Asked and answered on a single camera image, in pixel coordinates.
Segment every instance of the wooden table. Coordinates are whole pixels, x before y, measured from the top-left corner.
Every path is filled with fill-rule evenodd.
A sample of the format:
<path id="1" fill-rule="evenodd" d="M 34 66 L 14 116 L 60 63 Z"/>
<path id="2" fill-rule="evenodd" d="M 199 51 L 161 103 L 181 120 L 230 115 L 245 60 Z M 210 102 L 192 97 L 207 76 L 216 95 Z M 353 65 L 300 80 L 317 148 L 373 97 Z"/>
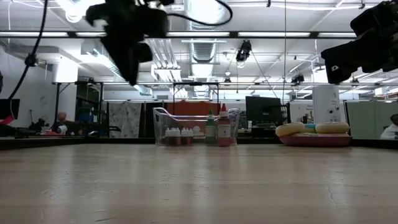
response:
<path id="1" fill-rule="evenodd" d="M 398 152 L 280 145 L 0 151 L 0 223 L 398 223 Z"/>

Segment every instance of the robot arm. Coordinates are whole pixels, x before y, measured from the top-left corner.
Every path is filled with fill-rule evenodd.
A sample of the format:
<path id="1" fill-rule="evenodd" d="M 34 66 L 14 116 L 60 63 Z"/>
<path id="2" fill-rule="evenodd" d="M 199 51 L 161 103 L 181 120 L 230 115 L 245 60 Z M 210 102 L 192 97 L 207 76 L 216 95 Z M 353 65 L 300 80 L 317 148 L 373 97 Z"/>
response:
<path id="1" fill-rule="evenodd" d="M 337 84 L 349 79 L 358 67 L 366 73 L 380 69 L 389 72 L 398 68 L 397 3 L 398 0 L 383 1 L 367 9 L 351 21 L 356 40 L 321 53 L 329 83 Z"/>
<path id="2" fill-rule="evenodd" d="M 101 38 L 101 42 L 130 85 L 136 84 L 139 64 L 152 60 L 150 47 L 140 43 L 144 35 L 165 38 L 169 31 L 167 13 L 148 7 L 150 1 L 145 0 L 144 5 L 138 6 L 132 0 L 106 0 L 103 4 L 90 6 L 86 12 L 90 25 L 93 26 L 98 19 L 108 23 L 104 27 L 106 36 Z M 168 5 L 174 0 L 160 2 Z"/>

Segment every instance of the bottle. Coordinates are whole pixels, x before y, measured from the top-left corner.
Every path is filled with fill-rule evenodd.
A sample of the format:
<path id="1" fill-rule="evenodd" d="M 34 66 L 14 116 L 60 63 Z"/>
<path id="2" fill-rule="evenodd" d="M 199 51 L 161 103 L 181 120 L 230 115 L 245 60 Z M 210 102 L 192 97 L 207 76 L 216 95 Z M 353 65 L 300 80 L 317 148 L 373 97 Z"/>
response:
<path id="1" fill-rule="evenodd" d="M 188 145 L 191 145 L 193 142 L 193 131 L 192 129 L 188 130 Z"/>
<path id="2" fill-rule="evenodd" d="M 171 146 L 175 146 L 175 143 L 176 143 L 176 138 L 175 138 L 175 128 L 172 128 L 171 130 L 170 130 L 170 141 L 169 141 L 169 144 L 171 145 Z"/>
<path id="3" fill-rule="evenodd" d="M 181 131 L 179 128 L 175 129 L 175 145 L 181 146 Z"/>
<path id="4" fill-rule="evenodd" d="M 165 137 L 164 137 L 164 144 L 166 146 L 170 145 L 170 128 L 166 129 Z"/>
<path id="5" fill-rule="evenodd" d="M 231 145 L 231 124 L 229 122 L 228 112 L 223 103 L 218 120 L 218 146 L 228 147 Z"/>
<path id="6" fill-rule="evenodd" d="M 182 128 L 182 131 L 181 131 L 181 145 L 182 146 L 186 146 L 188 144 L 187 139 L 188 139 L 187 130 L 185 128 Z"/>
<path id="7" fill-rule="evenodd" d="M 216 127 L 217 124 L 214 121 L 213 110 L 210 108 L 209 110 L 209 118 L 206 121 L 206 144 L 216 144 Z"/>

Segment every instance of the person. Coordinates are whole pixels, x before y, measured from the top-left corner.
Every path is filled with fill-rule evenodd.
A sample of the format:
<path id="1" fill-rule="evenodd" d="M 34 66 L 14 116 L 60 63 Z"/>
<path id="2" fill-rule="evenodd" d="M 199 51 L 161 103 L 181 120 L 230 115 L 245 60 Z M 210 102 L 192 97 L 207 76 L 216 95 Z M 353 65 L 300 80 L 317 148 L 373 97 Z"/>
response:
<path id="1" fill-rule="evenodd" d="M 53 124 L 51 129 L 53 131 L 56 131 L 59 126 L 65 124 L 66 120 L 67 120 L 67 114 L 65 112 L 59 112 L 58 113 L 58 121 L 55 124 Z"/>
<path id="2" fill-rule="evenodd" d="M 384 130 L 380 138 L 385 140 L 398 140 L 398 114 L 391 116 L 392 124 Z"/>

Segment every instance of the computer monitor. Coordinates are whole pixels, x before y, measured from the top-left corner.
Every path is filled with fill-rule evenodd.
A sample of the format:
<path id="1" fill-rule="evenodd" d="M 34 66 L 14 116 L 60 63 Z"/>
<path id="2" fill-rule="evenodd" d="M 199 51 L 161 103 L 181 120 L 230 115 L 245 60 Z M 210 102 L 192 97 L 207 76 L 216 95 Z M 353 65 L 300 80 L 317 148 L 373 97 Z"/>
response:
<path id="1" fill-rule="evenodd" d="M 246 97 L 246 119 L 252 121 L 253 126 L 275 124 L 280 126 L 284 122 L 279 98 L 258 96 Z"/>

